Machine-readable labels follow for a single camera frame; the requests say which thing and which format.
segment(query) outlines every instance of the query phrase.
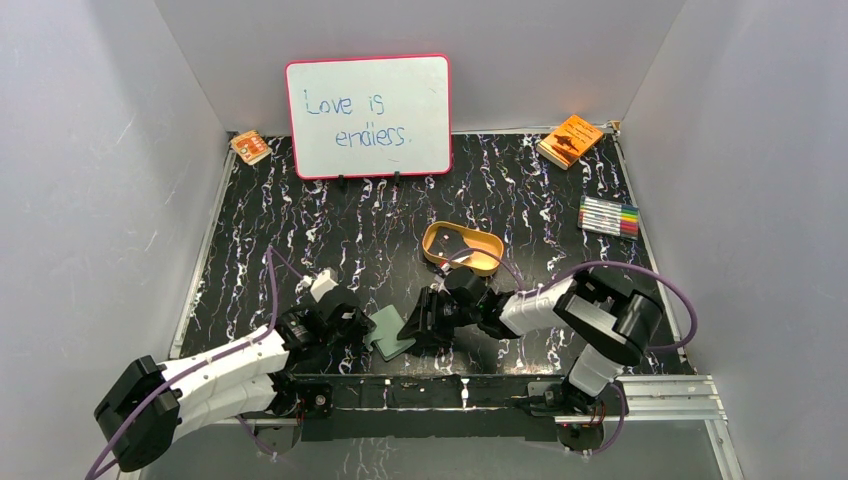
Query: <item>marble pattern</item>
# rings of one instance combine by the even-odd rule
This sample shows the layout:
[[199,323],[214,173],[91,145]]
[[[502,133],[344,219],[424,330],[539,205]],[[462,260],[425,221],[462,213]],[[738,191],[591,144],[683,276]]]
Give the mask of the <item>marble pattern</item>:
[[[436,220],[479,228],[504,240],[505,258],[528,284],[594,259],[649,266],[638,241],[577,228],[580,196],[629,203],[614,138],[605,136],[579,164],[561,170],[540,157],[537,135],[454,135],[453,169],[445,175],[393,179],[301,181],[289,137],[267,138],[273,156],[255,166],[237,160],[199,284],[181,355],[192,355],[243,336],[268,322],[270,289],[262,254],[270,243],[302,274],[324,267],[354,290],[371,314],[394,304],[412,311],[419,288],[435,268],[421,254],[421,235]],[[281,309],[305,292],[277,265]],[[634,282],[656,288],[652,282]],[[513,289],[501,269],[497,288]],[[654,343],[672,341],[664,322]],[[298,364],[296,373],[553,374],[569,368],[585,342],[568,327],[495,340],[475,327],[457,330],[451,348],[384,362],[362,346],[337,345]],[[691,373],[675,354],[650,355],[631,373]]]

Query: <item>white wall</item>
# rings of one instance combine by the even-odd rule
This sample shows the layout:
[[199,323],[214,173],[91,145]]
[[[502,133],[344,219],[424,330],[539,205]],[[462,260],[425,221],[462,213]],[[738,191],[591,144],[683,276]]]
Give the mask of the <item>white wall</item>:
[[291,133],[292,60],[441,52],[453,128],[620,119],[684,0],[156,0],[228,130]]
[[622,127],[748,478],[848,471],[846,112],[848,3],[691,0]]
[[152,1],[0,10],[0,478],[82,478],[173,339],[226,136]]

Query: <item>marble tabletop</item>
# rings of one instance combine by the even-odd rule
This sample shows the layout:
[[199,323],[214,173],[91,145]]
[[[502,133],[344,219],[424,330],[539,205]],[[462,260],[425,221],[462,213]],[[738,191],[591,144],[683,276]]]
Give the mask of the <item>marble tabletop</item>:
[[[437,220],[477,228],[503,239],[504,257],[528,284],[586,260],[651,266],[643,239],[629,241],[577,228],[581,195],[632,203],[615,138],[605,135],[569,170],[540,157],[539,135],[453,136],[453,168],[445,175],[393,179],[302,181],[295,174],[290,137],[266,138],[273,155],[254,166],[233,165],[206,266],[190,312],[181,356],[241,337],[270,319],[270,288],[262,262],[268,244],[292,259],[302,274],[325,267],[354,290],[366,314],[394,305],[411,311],[435,268],[421,253],[421,236]],[[277,265],[280,307],[303,298],[298,281]],[[656,284],[628,277],[645,288]],[[501,269],[492,279],[512,290]],[[655,345],[673,341],[668,321]],[[473,326],[457,329],[450,348],[403,354],[384,362],[357,342],[299,363],[308,374],[564,373],[585,342],[567,326],[517,340],[495,340]],[[629,373],[692,373],[677,354],[651,354]]]

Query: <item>yellow tray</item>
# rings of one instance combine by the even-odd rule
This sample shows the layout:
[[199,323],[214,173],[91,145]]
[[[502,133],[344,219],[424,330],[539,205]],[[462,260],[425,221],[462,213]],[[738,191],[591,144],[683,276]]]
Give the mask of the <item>yellow tray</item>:
[[[450,222],[435,222],[427,227],[427,231],[424,232],[424,238],[421,239],[421,246],[424,248],[424,257],[436,265],[442,265],[447,260],[446,257],[433,255],[429,252],[430,247],[433,245],[433,241],[436,238],[436,232],[439,230],[439,227],[459,232],[460,235],[462,235],[462,240],[469,247],[486,250],[498,258],[503,257],[503,242],[497,236],[492,235],[491,233],[481,232],[479,230],[472,230]],[[446,252],[446,255],[450,256],[454,253],[455,252]],[[451,267],[453,268],[457,268],[461,265],[471,267],[477,275],[488,277],[498,270],[500,262],[485,253],[472,252],[471,256],[462,262],[451,262]]]

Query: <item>robotic hand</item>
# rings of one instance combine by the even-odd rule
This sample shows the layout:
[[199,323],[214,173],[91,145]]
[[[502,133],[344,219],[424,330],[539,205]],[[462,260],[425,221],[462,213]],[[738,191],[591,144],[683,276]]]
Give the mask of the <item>robotic hand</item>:
[[[331,402],[325,395],[331,390],[318,395],[303,390],[315,387],[298,387],[287,371],[327,345],[364,336],[374,324],[356,295],[338,285],[332,270],[305,285],[313,302],[281,314],[270,333],[262,327],[244,337],[249,345],[240,351],[221,356],[231,348],[225,345],[161,364],[146,356],[127,367],[95,410],[107,439],[142,399],[198,362],[208,363],[164,389],[127,428],[112,449],[121,470],[142,468],[187,433],[245,412],[288,415],[301,408],[329,415]],[[569,325],[588,345],[561,383],[528,384],[527,403],[537,416],[585,414],[625,366],[639,364],[662,317],[658,298],[609,269],[585,270],[516,293],[495,292],[470,268],[461,267],[438,288],[421,289],[398,339],[415,338],[416,346],[445,345],[456,327],[472,324],[498,339]]]

